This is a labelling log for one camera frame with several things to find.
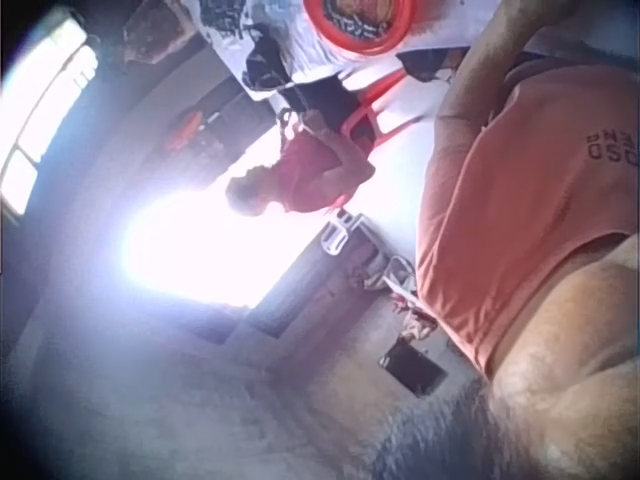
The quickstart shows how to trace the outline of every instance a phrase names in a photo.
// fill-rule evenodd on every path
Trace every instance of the woman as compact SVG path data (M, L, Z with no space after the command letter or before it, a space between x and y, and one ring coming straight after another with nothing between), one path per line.
M344 205L375 172L367 161L375 141L370 120L361 121L352 138L340 132L360 107L357 95L337 76L280 93L291 107L279 115L280 159L231 179L226 192L230 205L249 216L261 215L271 202L303 213ZM298 114L299 122L293 125L293 138L287 139L285 117L290 112Z

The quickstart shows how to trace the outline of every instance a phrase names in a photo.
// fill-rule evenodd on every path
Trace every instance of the bag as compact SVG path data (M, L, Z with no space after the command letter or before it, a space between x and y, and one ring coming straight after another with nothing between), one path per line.
M291 77L282 63L280 45L271 36L269 27L256 23L249 27L255 44L242 72L242 83L254 92L271 92L286 87Z

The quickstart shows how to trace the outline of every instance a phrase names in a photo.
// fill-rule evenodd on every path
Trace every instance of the bright window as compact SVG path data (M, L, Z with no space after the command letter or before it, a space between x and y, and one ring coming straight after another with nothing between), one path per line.
M95 75L98 61L83 45L86 39L80 25L67 18L16 62L3 84L0 191L13 214L24 214L36 164Z
M202 303L253 308L326 223L322 212L285 213L271 205L258 218L230 209L231 176L279 156L273 128L206 191L177 192L139 213L124 245L124 266L148 288Z
M9 158L0 190L2 190L4 201L18 215L22 215L27 208L29 195L37 176L38 171L33 164L20 150L15 150Z

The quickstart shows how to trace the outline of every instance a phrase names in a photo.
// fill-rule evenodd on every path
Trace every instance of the orange tank top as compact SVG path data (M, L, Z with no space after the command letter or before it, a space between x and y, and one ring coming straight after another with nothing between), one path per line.
M638 231L638 92L623 70L560 68L520 83L479 136L460 125L436 139L419 295L482 372L554 267Z

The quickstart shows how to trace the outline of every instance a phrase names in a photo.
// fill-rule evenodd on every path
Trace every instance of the hair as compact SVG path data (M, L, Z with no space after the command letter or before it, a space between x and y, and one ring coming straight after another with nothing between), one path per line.
M506 409L489 407L487 383L476 380L455 398L420 399L392 419L376 447L373 480L536 480L526 439Z
M260 177L252 175L253 170L249 170L244 177L232 178L225 191L231 208L247 216L260 215L266 206L260 204L260 189L256 183Z

